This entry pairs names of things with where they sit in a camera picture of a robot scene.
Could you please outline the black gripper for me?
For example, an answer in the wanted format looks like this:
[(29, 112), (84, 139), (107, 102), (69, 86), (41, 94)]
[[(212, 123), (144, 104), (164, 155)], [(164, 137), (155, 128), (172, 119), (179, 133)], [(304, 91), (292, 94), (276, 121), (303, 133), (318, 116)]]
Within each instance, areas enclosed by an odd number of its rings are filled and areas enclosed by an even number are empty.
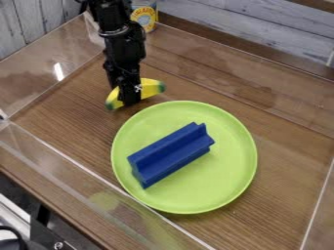
[(146, 33), (139, 24), (104, 25), (100, 27), (100, 37), (104, 39), (103, 68), (109, 86), (119, 86), (119, 100), (124, 106), (140, 101), (142, 85), (139, 84), (139, 63), (146, 57)]

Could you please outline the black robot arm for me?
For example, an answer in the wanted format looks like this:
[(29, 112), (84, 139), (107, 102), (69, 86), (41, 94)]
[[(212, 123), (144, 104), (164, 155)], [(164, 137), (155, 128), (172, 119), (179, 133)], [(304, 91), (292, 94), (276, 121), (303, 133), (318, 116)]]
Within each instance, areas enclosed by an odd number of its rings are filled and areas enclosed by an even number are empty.
[(144, 30), (131, 20), (129, 2), (124, 0), (87, 0), (99, 36), (104, 40), (104, 64), (111, 93), (108, 109), (129, 106), (140, 101), (139, 63), (146, 58)]

